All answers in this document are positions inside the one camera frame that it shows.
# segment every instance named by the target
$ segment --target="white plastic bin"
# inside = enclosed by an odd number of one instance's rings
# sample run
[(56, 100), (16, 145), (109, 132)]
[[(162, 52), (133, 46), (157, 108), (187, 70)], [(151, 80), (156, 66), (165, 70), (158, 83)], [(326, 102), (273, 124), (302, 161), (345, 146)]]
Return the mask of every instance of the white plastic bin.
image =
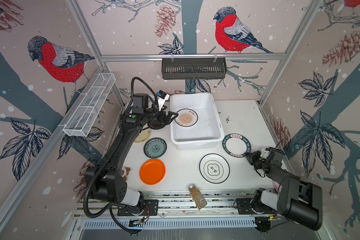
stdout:
[(197, 113), (197, 122), (190, 127), (171, 123), (171, 140), (178, 150), (215, 147), (224, 138), (215, 101), (210, 93), (176, 94), (170, 97), (170, 110), (188, 108)]

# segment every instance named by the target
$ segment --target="white plate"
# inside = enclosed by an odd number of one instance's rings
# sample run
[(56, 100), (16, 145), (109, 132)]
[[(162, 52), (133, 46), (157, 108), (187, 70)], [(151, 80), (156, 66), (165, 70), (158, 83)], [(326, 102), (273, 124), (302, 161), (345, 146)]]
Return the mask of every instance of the white plate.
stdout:
[(200, 161), (200, 173), (205, 180), (211, 183), (222, 183), (229, 176), (228, 162), (220, 155), (208, 154)]

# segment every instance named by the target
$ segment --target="white table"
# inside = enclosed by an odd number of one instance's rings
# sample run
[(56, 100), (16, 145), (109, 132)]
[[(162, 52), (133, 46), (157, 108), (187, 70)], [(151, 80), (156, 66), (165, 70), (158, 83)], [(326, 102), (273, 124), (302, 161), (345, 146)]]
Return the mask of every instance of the white table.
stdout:
[[(275, 143), (268, 127), (254, 100), (216, 101), (224, 134), (238, 133), (246, 137), (251, 143), (252, 150), (262, 147), (275, 147)], [(160, 137), (167, 143), (167, 151), (159, 159), (165, 164), (165, 176), (158, 184), (146, 185), (139, 177), (142, 164), (149, 158), (145, 156), (143, 148), (146, 141), (132, 144), (124, 166), (130, 167), (127, 185), (144, 194), (188, 194), (188, 186), (195, 184), (203, 194), (208, 193), (238, 193), (253, 192), (260, 187), (272, 189), (271, 179), (261, 178), (245, 157), (237, 158), (227, 154), (222, 143), (210, 149), (179, 151), (171, 141), (170, 127), (152, 130), (149, 138)], [(199, 171), (199, 163), (206, 154), (215, 153), (224, 157), (230, 166), (228, 179), (220, 184), (206, 181)]]

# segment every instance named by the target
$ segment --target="cable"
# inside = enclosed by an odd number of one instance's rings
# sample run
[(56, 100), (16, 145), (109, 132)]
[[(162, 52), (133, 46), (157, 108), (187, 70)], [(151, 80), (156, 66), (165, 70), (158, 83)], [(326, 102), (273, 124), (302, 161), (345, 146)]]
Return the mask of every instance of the cable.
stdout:
[(277, 226), (279, 226), (279, 225), (281, 225), (281, 224), (287, 223), (287, 222), (290, 222), (290, 221), (286, 221), (286, 222), (282, 222), (282, 223), (279, 223), (279, 224), (277, 224), (277, 225), (274, 225), (274, 226), (271, 227), (269, 230), (271, 230), (272, 228), (277, 227)]

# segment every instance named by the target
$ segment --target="red bird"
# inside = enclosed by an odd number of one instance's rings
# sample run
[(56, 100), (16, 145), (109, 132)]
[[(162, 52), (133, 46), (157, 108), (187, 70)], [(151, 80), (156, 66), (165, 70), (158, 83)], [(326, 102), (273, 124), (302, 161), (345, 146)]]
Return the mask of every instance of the red bird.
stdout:
[(85, 65), (95, 59), (90, 55), (79, 53), (72, 48), (60, 47), (48, 42), (41, 36), (33, 37), (28, 43), (28, 51), (31, 59), (38, 60), (39, 63), (56, 80), (64, 83), (75, 83), (84, 74)]
[(219, 9), (213, 18), (216, 20), (216, 41), (227, 51), (257, 48), (266, 53), (272, 53), (253, 36), (249, 27), (245, 26), (236, 16), (233, 7)]

